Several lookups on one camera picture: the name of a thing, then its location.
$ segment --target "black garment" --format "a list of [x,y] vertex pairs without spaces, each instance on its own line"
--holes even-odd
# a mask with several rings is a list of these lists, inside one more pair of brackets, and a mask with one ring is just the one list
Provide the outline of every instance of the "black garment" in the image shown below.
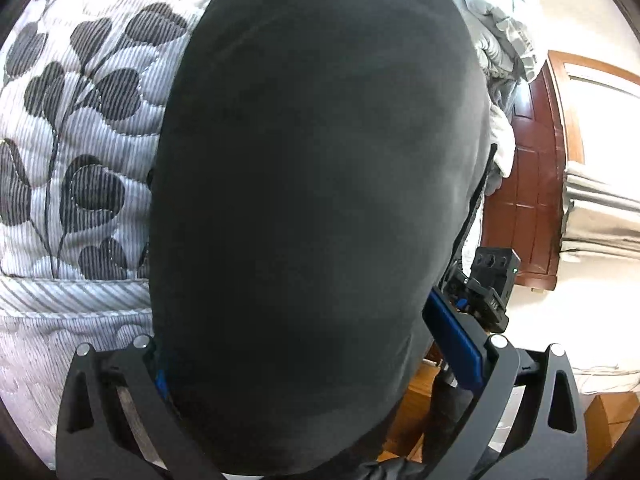
[[487,156],[452,1],[212,0],[162,126],[150,288],[222,471],[308,471],[385,418]]

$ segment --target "wooden frame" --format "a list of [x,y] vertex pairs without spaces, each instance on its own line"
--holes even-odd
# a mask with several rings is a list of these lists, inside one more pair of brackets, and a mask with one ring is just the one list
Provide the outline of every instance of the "wooden frame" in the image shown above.
[[592,70],[599,70],[605,74],[630,81],[638,86],[640,86],[640,76],[609,63],[567,52],[558,52],[557,50],[550,50],[548,58],[554,76],[558,105],[564,119],[564,143],[567,160],[584,164],[584,147],[580,134],[580,124],[577,111],[571,101],[570,75],[565,65],[573,64]]

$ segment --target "wooden floor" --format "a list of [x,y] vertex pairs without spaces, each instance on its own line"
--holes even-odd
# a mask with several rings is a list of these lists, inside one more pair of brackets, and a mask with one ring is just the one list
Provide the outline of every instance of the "wooden floor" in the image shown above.
[[438,367],[423,362],[409,383],[396,420],[391,425],[384,451],[378,461],[405,456],[415,462],[422,459],[422,429],[431,405],[431,387],[440,371]]

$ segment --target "black strap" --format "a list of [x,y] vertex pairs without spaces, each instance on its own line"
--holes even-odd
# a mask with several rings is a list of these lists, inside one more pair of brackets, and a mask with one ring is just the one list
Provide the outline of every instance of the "black strap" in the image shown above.
[[489,159],[487,160],[486,166],[484,167],[484,171],[482,172],[482,177],[480,178],[480,182],[478,183],[478,187],[474,191],[471,196],[471,200],[469,201],[469,214],[466,216],[465,222],[462,224],[462,229],[458,233],[456,237],[456,241],[453,243],[453,251],[451,252],[451,258],[449,260],[449,265],[440,280],[440,289],[444,286],[444,282],[449,275],[449,270],[453,265],[457,265],[459,267],[462,266],[462,247],[465,245],[466,238],[469,236],[469,231],[471,231],[471,226],[474,224],[474,220],[476,219],[476,214],[478,209],[480,208],[480,204],[482,203],[482,194],[484,193],[484,188],[486,187],[486,181],[489,177],[489,172],[491,171],[492,164],[494,163],[494,155],[498,150],[497,144],[492,144],[489,149]]

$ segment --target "wooden door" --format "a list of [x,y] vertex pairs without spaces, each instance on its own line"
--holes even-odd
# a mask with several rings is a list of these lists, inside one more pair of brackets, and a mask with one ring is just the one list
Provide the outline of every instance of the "wooden door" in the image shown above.
[[562,223],[564,133],[548,64],[521,84],[513,109],[513,170],[484,204],[482,245],[511,247],[518,285],[554,290]]

